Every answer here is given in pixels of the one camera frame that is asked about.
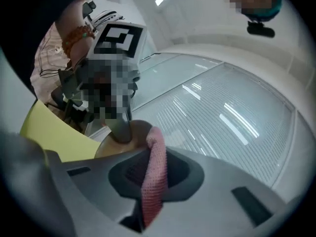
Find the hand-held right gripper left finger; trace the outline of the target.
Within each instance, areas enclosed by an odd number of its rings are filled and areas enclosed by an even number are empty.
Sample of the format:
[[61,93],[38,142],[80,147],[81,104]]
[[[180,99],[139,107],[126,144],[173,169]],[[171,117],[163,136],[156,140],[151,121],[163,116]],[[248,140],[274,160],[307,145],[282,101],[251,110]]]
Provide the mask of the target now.
[[45,155],[54,186],[70,215],[69,236],[142,236],[141,188],[128,175],[148,162],[148,150],[72,162],[62,162],[54,151]]

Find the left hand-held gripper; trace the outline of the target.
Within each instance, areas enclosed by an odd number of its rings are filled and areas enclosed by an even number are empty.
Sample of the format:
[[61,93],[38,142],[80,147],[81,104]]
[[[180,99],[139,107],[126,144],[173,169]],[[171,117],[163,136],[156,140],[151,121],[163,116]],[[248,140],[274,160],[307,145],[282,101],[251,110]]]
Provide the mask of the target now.
[[131,98],[138,89],[139,63],[146,38],[146,26],[106,23],[75,68],[59,73],[64,98],[108,122],[118,143],[132,140]]

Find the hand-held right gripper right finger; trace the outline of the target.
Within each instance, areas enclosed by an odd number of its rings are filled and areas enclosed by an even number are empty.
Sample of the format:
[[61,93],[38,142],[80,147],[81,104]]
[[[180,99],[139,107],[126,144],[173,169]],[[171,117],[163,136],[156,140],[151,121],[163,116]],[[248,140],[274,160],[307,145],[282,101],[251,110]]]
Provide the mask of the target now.
[[285,209],[285,202],[268,186],[223,160],[168,148],[190,159],[204,173],[193,172],[176,191],[198,184],[187,200],[165,202],[148,227],[150,237],[268,237],[276,228],[270,221]]

